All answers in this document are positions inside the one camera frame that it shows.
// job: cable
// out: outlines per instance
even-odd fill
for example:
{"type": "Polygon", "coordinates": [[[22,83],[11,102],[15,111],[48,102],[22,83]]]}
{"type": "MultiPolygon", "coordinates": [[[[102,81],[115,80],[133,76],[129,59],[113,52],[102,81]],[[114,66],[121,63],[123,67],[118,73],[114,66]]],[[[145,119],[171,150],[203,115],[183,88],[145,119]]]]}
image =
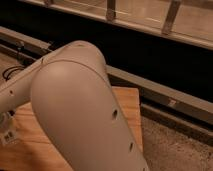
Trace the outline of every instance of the cable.
{"type": "Polygon", "coordinates": [[[22,71],[22,70],[24,70],[24,67],[23,66],[13,66],[13,67],[7,68],[6,70],[4,70],[2,72],[2,77],[6,81],[8,81],[10,79],[11,74],[18,70],[22,71]]]}

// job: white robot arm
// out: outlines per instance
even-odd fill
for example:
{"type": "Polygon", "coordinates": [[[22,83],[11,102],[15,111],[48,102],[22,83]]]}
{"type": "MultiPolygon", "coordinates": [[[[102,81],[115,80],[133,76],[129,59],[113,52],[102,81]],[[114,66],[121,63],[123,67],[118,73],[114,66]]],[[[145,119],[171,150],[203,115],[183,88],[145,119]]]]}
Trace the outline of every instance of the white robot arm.
{"type": "Polygon", "coordinates": [[[105,66],[94,45],[70,43],[0,87],[0,114],[31,101],[41,127],[75,171],[148,171],[105,66]]]}

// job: metal bar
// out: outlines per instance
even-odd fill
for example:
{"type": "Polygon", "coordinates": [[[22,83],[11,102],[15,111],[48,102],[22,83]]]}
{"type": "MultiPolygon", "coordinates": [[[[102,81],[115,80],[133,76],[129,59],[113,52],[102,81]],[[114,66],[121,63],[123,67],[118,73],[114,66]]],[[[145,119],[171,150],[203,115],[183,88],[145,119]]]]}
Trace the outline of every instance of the metal bar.
{"type": "Polygon", "coordinates": [[[39,55],[45,55],[46,53],[50,52],[50,43],[43,42],[1,26],[0,39],[17,47],[24,47],[24,49],[39,55]]]}
{"type": "Polygon", "coordinates": [[[116,0],[107,0],[107,12],[106,19],[107,21],[113,21],[116,17],[116,0]]]}
{"type": "Polygon", "coordinates": [[[172,0],[167,13],[166,20],[163,25],[163,29],[162,29],[163,34],[168,35],[171,33],[180,5],[181,5],[181,0],[172,0]]]}
{"type": "MultiPolygon", "coordinates": [[[[19,1],[26,2],[26,3],[33,4],[33,5],[37,5],[37,6],[44,6],[44,3],[42,1],[37,1],[37,0],[19,0],[19,1]]],[[[134,23],[134,22],[130,22],[130,21],[125,21],[125,20],[116,19],[116,21],[114,21],[114,22],[107,22],[106,16],[96,15],[96,14],[93,14],[91,12],[86,12],[86,11],[82,11],[82,10],[80,11],[80,10],[75,10],[75,9],[72,9],[72,8],[67,8],[67,7],[64,7],[60,4],[54,4],[53,3],[49,8],[51,8],[53,10],[58,10],[58,11],[61,11],[61,12],[69,13],[69,14],[72,14],[72,15],[84,17],[86,19],[96,20],[96,21],[99,21],[99,22],[112,24],[114,26],[132,29],[132,30],[136,30],[136,31],[139,31],[139,32],[151,34],[151,35],[154,35],[154,36],[163,37],[163,38],[166,38],[166,39],[175,40],[175,41],[178,41],[178,42],[187,43],[187,44],[191,44],[191,45],[194,45],[194,46],[213,50],[213,42],[209,41],[209,40],[200,39],[200,38],[192,37],[192,36],[187,36],[187,35],[183,35],[183,34],[180,34],[180,33],[173,33],[173,34],[170,34],[170,35],[166,35],[166,34],[162,34],[161,29],[142,25],[142,24],[138,24],[138,23],[134,23]]]]}
{"type": "Polygon", "coordinates": [[[213,103],[111,66],[107,71],[115,85],[137,87],[141,96],[213,125],[213,103]]]}
{"type": "Polygon", "coordinates": [[[53,4],[53,0],[44,0],[44,4],[48,7],[53,4]]]}

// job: screw hole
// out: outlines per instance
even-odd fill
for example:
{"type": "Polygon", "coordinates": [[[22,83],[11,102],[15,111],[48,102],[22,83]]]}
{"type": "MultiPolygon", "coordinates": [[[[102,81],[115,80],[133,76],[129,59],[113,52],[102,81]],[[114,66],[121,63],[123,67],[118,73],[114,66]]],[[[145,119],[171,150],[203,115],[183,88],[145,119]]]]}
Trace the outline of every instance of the screw hole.
{"type": "Polygon", "coordinates": [[[131,144],[130,144],[130,146],[129,146],[129,152],[131,152],[131,151],[132,151],[133,146],[134,146],[134,144],[133,144],[133,143],[131,143],[131,144]]]}
{"type": "Polygon", "coordinates": [[[112,119],[116,119],[118,117],[118,111],[114,110],[113,114],[112,114],[112,119]]]}
{"type": "Polygon", "coordinates": [[[12,91],[12,90],[10,90],[10,95],[11,95],[11,96],[14,96],[14,93],[13,93],[13,91],[12,91]]]}

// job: wooden table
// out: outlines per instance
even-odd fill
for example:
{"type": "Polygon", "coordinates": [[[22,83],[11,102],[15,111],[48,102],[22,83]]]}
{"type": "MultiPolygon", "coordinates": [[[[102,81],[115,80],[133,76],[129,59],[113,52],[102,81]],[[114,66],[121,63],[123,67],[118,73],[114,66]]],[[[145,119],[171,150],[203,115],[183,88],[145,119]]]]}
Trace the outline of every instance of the wooden table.
{"type": "MultiPolygon", "coordinates": [[[[113,91],[142,150],[138,90],[114,87],[113,91]]],[[[73,171],[40,128],[30,103],[21,106],[15,118],[20,142],[9,147],[0,146],[0,170],[73,171]]]]}

